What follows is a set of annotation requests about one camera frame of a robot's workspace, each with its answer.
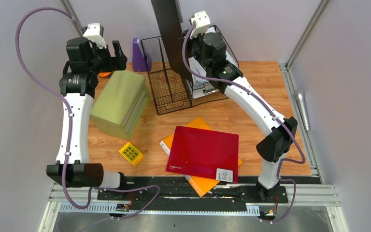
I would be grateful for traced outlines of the green drawer cabinet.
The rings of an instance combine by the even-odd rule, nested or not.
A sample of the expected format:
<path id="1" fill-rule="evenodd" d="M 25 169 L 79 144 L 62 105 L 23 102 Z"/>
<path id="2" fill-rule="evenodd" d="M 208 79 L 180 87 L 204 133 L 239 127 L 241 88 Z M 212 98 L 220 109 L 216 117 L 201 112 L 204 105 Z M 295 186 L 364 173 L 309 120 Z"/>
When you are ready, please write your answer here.
<path id="1" fill-rule="evenodd" d="M 93 104 L 90 120 L 103 134 L 128 141 L 148 100 L 144 76 L 116 71 Z"/>

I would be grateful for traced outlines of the papers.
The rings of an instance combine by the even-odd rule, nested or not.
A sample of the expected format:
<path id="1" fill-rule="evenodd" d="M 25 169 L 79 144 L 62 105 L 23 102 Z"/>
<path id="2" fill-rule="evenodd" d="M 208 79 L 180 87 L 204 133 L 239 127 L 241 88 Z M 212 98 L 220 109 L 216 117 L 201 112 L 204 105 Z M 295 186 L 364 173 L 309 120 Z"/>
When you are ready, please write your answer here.
<path id="1" fill-rule="evenodd" d="M 229 61 L 230 63 L 234 64 L 236 67 L 239 67 L 238 60 L 236 59 L 234 53 L 232 52 L 231 48 L 228 46 L 228 42 L 226 41 L 225 37 L 222 35 L 221 31 L 219 28 L 214 25 L 208 28 L 207 33 L 219 33 L 222 36 L 222 40 L 227 46 L 226 49 L 226 60 Z M 197 62 L 197 60 L 194 57 L 188 58 L 188 63 L 192 71 L 199 75 L 206 75 L 206 71 L 203 69 L 203 67 Z M 205 83 L 207 80 L 203 80 L 202 78 L 199 78 L 195 76 L 194 74 L 192 75 L 193 83 Z"/>

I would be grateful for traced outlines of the black clip file folder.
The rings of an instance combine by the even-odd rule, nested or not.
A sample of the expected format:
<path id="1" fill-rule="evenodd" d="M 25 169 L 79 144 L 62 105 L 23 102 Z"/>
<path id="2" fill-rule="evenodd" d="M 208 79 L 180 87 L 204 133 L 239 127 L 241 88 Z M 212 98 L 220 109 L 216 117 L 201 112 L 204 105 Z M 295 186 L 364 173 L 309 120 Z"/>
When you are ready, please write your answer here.
<path id="1" fill-rule="evenodd" d="M 184 80 L 192 81 L 182 59 L 183 18 L 179 1 L 151 0 L 151 4 L 171 69 Z"/>

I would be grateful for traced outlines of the white clipboard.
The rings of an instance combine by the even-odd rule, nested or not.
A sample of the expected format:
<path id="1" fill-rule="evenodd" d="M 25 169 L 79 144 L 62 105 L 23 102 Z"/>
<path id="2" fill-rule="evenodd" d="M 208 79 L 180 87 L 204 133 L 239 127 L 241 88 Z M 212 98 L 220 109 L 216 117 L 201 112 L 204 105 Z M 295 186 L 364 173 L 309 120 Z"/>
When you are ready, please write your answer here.
<path id="1" fill-rule="evenodd" d="M 216 92 L 219 92 L 219 90 L 213 87 L 209 82 L 193 83 L 191 87 L 191 94 L 193 99 L 201 98 Z"/>

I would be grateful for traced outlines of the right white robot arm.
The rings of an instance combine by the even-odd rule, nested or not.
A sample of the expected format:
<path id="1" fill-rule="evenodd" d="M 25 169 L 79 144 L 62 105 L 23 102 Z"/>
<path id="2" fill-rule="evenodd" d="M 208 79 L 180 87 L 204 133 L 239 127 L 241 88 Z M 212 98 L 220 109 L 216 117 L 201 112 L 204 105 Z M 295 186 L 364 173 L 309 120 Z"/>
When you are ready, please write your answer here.
<path id="1" fill-rule="evenodd" d="M 294 117 L 286 118 L 273 109 L 253 89 L 243 72 L 227 59 L 227 45 L 222 35 L 216 32 L 191 37 L 191 31 L 184 34 L 183 60 L 193 58 L 205 71 L 199 78 L 209 83 L 228 98 L 236 102 L 257 124 L 264 139 L 257 145 L 262 157 L 258 178 L 257 197 L 268 202 L 276 195 L 275 186 L 280 182 L 281 162 L 294 143 L 298 122 Z"/>

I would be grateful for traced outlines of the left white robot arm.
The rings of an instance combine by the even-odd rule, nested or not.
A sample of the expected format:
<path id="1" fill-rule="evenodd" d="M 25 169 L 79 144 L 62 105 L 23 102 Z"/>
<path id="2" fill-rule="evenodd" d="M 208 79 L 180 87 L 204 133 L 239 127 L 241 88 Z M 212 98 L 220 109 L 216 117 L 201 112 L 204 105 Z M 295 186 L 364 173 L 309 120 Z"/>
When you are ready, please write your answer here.
<path id="1" fill-rule="evenodd" d="M 101 46 L 85 37 L 70 39 L 66 44 L 69 60 L 59 81 L 63 102 L 63 126 L 59 152 L 55 164 L 47 165 L 46 174 L 68 188 L 110 188 L 116 199 L 128 195 L 124 175 L 110 172 L 100 163 L 90 163 L 88 152 L 88 126 L 90 111 L 99 83 L 98 75 L 126 69 L 127 57 L 120 42 L 112 42 L 115 56 L 108 46 Z"/>

